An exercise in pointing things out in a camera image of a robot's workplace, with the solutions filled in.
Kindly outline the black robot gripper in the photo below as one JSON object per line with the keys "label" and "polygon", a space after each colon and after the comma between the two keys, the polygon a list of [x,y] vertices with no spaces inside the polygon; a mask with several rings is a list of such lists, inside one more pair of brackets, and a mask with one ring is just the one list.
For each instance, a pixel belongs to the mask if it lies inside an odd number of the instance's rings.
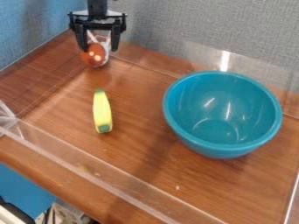
{"label": "black robot gripper", "polygon": [[111,30],[111,50],[115,52],[119,46],[121,32],[127,30],[127,14],[112,11],[108,8],[108,0],[87,0],[87,9],[68,12],[69,28],[75,30],[79,48],[83,52],[88,50],[87,30],[81,24],[75,25],[76,20],[85,18],[89,22],[108,19],[119,20],[120,25],[115,24]]}

